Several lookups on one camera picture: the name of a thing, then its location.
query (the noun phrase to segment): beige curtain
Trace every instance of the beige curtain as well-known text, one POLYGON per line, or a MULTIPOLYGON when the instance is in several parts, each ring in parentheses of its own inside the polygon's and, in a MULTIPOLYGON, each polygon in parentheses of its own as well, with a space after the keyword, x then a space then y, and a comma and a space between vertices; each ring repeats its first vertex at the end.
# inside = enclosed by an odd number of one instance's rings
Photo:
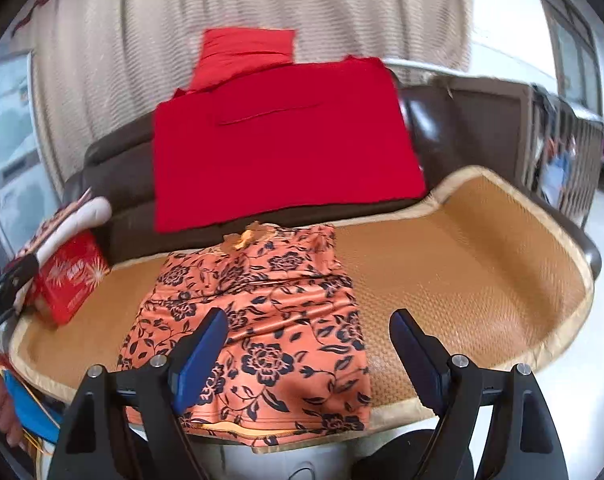
MULTIPOLYGON (((23 19, 35 0, 16 17, 23 19)), ((394 56, 464 70, 471 0, 49 0, 11 40, 58 190, 94 140, 189 81, 207 27, 294 28, 297 62, 394 56)))

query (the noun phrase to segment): blue gripper pad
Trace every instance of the blue gripper pad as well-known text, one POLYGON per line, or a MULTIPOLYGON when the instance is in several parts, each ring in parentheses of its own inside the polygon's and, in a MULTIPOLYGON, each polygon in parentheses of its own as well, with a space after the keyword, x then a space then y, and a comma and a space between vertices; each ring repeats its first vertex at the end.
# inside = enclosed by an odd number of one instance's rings
POLYGON ((391 315, 388 330, 420 402, 442 416, 447 408, 450 355, 437 338, 424 334, 405 308, 391 315))
POLYGON ((227 333, 226 315, 219 308, 212 308, 195 332, 175 345, 170 354, 169 386, 173 393, 173 409, 178 415, 197 403, 227 333))

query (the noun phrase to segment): window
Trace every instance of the window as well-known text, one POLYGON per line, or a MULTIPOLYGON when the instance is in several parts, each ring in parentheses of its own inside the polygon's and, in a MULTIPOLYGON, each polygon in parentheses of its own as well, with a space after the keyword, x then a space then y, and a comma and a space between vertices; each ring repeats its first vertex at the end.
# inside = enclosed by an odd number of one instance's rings
POLYGON ((601 114, 600 68, 589 25, 567 0, 542 0, 554 57, 559 94, 601 114))

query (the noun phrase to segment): woven mat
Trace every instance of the woven mat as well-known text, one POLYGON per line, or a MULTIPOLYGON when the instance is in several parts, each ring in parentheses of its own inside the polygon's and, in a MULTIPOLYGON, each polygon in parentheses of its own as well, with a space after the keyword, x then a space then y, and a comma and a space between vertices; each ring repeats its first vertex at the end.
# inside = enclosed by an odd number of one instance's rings
MULTIPOLYGON (((396 308, 407 308, 449 352, 462 352, 479 366, 527 362, 534 370, 570 345, 589 313, 593 282, 581 250, 489 170, 464 168, 417 206, 335 225, 367 343, 371 433, 432 415, 415 397, 389 340, 388 319, 396 308)), ((163 261, 159 255, 116 267, 65 327, 51 330, 37 317, 20 320, 10 354, 15 368, 69 402, 91 364, 114 369, 122 338, 163 261)), ((362 433, 260 451, 357 436, 362 433)))

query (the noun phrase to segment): leaf pattern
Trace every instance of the leaf pattern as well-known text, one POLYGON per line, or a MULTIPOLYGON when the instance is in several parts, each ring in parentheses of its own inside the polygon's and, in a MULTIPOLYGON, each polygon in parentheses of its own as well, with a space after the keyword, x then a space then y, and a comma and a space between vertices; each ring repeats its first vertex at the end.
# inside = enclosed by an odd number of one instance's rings
POLYGON ((169 353, 218 307, 228 339, 196 405, 181 418, 187 432, 276 446, 363 430, 371 404, 364 338, 333 229, 267 226, 259 240, 230 251, 216 246, 168 256, 122 345, 118 369, 169 353), (203 426, 222 420, 237 431, 203 426), (278 433, 254 437, 242 428, 278 433))

